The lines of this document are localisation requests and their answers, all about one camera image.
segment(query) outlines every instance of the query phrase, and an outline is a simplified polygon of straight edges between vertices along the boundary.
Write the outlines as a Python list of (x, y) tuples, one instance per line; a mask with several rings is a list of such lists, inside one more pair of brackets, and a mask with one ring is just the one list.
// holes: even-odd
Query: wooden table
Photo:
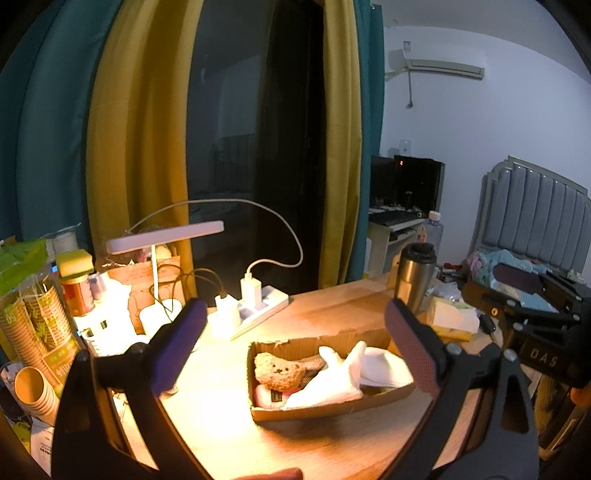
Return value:
[[(232, 342), (211, 338), (193, 353), (178, 380), (179, 392), (164, 406), (193, 453), (219, 480), (297, 466), (306, 480), (370, 480), (400, 451), (423, 416), (429, 395), (415, 390), (399, 402), (323, 419), (256, 425), (248, 408), (246, 351), (255, 340), (334, 335), (341, 330), (383, 327), (392, 297), (386, 277), (366, 279), (293, 297), (283, 311)], [(480, 351), (484, 334), (465, 345)], [(438, 465), (457, 451), (471, 421), (478, 393), (471, 391)], [(123, 420), (137, 458), (154, 466), (131, 412)]]

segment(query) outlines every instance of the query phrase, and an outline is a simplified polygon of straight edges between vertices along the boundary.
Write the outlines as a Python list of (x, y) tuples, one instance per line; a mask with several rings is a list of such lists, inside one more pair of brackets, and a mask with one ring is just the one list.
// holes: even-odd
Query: yellow curtain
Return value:
[[(125, 0), (97, 70), (90, 104), (86, 184), (98, 255), (149, 213), (187, 200), (187, 92), (203, 0)], [(189, 222), (176, 207), (147, 225)], [(191, 245), (178, 242), (184, 271)], [(195, 294), (194, 284), (189, 292)]]
[(361, 81), (352, 0), (324, 2), (326, 200), (319, 287), (345, 281), (359, 209)]

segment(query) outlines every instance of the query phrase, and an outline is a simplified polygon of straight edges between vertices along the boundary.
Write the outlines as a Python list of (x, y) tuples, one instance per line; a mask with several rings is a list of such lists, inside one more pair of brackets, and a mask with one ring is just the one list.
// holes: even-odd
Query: air conditioner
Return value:
[(392, 78), (402, 72), (431, 72), (459, 75), (482, 80), (486, 70), (486, 57), (476, 48), (437, 43), (431, 45), (411, 45), (392, 50), (388, 54), (388, 64), (392, 69), (386, 77)]

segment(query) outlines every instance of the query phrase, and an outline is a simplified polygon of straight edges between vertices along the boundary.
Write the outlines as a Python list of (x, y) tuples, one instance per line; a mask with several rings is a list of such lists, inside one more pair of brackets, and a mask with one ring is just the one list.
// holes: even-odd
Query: black tumbler lid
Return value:
[(412, 262), (429, 264), (437, 261), (435, 248), (433, 244), (424, 244), (421, 242), (414, 242), (408, 244), (402, 249), (402, 258), (406, 258)]

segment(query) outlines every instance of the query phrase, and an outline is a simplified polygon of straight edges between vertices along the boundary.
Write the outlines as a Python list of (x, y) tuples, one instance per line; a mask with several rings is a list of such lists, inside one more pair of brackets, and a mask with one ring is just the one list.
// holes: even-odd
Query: teal curtain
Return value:
[(17, 206), (17, 139), (22, 103), (35, 60), (63, 0), (54, 1), (31, 24), (0, 72), (0, 239), (21, 240)]
[(359, 70), (361, 74), (361, 182), (359, 212), (353, 251), (349, 261), (347, 281), (363, 277), (365, 239), (368, 233), (369, 182), (372, 155), (379, 154), (384, 116), (384, 20), (382, 7), (369, 0), (354, 0)]
[(38, 49), (22, 100), (16, 198), (22, 238), (82, 223), (86, 207), (86, 125), (96, 67), (122, 0), (66, 0)]

